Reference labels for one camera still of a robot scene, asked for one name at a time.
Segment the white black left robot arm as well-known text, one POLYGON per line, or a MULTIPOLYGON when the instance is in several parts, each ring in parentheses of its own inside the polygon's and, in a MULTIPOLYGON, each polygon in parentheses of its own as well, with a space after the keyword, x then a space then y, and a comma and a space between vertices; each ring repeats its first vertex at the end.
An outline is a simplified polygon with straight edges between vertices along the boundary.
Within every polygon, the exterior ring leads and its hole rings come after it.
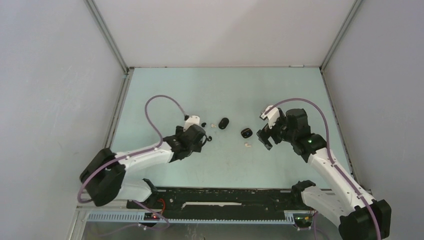
POLYGON ((180 161, 201 152, 205 137, 205 130, 194 124, 187 130, 178 126, 174 135, 164 137, 158 145, 118 153, 109 147, 101 149, 79 176, 81 190, 86 191, 89 198, 83 199, 79 192, 78 202, 92 202, 101 207, 114 200, 132 200, 145 208, 153 208, 158 202, 156 187, 138 175, 149 167, 180 161))

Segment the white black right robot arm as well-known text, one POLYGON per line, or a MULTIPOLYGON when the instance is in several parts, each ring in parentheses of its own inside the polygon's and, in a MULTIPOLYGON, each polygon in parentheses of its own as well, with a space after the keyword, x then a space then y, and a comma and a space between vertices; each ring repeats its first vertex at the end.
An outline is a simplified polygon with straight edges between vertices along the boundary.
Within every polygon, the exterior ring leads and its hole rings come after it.
POLYGON ((310 180, 292 186, 291 204, 297 209, 306 206, 331 221, 344 240, 383 240, 390 235, 392 209, 385 201, 376 200, 332 156, 324 138, 311 131, 304 109, 283 112, 268 106, 260 118, 267 124, 256 134, 267 150, 281 142, 290 143, 330 186, 334 195, 324 193, 310 180))

